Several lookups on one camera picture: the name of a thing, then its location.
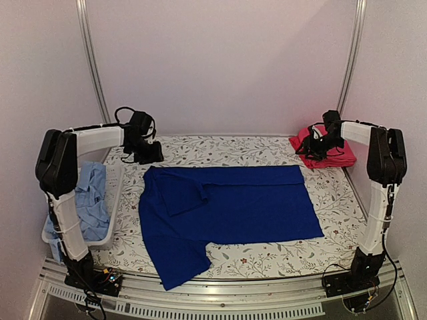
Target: white plastic basket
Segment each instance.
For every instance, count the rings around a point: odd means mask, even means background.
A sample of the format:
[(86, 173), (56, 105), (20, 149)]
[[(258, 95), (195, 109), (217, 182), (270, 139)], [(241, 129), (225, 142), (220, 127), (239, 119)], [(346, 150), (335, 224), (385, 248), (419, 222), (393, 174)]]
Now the white plastic basket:
[[(115, 221), (117, 210), (119, 209), (119, 200), (121, 189), (123, 187), (124, 168), (121, 165), (106, 165), (105, 180), (105, 205), (110, 215), (110, 222), (107, 235), (100, 241), (86, 241), (86, 245), (95, 250), (108, 250), (113, 246), (113, 232), (115, 230)], [(44, 242), (49, 243), (50, 234), (46, 232), (48, 219), (46, 218), (41, 238)]]

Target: floral pattern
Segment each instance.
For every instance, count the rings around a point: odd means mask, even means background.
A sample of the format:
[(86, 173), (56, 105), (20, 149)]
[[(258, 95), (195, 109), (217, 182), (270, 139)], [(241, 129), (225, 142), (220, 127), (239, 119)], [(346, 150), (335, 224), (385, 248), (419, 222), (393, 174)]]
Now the floral pattern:
[[(280, 243), (216, 245), (202, 278), (272, 278), (313, 275), (332, 263), (349, 267), (365, 228), (364, 216), (340, 168), (307, 169), (285, 137), (159, 137), (165, 161), (156, 166), (218, 167), (299, 165), (325, 237)], [(138, 202), (150, 165), (126, 164), (122, 148), (106, 164), (125, 167), (113, 247), (93, 252), (98, 265), (157, 275), (139, 225)]]

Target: folded red fabric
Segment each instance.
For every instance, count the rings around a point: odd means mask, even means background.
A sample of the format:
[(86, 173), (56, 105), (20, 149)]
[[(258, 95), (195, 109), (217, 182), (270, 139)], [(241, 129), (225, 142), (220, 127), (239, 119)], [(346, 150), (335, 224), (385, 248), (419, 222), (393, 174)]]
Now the folded red fabric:
[[(325, 130), (323, 125), (316, 126), (323, 135), (328, 132)], [(296, 150), (301, 145), (301, 142), (305, 137), (309, 135), (307, 128), (302, 129), (296, 137), (289, 138), (289, 141), (292, 147)], [(322, 161), (316, 161), (312, 159), (306, 159), (305, 155), (300, 155), (301, 160), (304, 162), (309, 169), (323, 169), (327, 167), (351, 167), (356, 162), (356, 157), (353, 154), (353, 151), (350, 149), (347, 141), (344, 142), (344, 148), (332, 149), (328, 151), (328, 156)]]

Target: white panel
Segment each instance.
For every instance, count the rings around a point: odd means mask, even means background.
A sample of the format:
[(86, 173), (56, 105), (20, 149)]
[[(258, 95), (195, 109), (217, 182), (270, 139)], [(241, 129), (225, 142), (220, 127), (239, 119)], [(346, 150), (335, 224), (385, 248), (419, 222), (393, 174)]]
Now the white panel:
[(356, 1), (91, 0), (103, 91), (161, 134), (289, 134), (335, 109)]
[(47, 246), (45, 131), (100, 123), (74, 1), (0, 1), (0, 318), (24, 319)]
[[(394, 206), (388, 243), (408, 279), (418, 316), (427, 319), (427, 2), (369, 1), (344, 118), (403, 131), (408, 173)], [(352, 146), (351, 176), (369, 207), (364, 146)]]

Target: blue sleeve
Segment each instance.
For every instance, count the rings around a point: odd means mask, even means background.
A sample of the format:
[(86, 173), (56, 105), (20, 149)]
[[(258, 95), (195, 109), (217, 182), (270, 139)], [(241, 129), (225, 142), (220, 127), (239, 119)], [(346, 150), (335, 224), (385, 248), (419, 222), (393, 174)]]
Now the blue sleeve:
[(144, 238), (145, 247), (163, 282), (170, 290), (209, 269), (206, 242), (168, 236)]

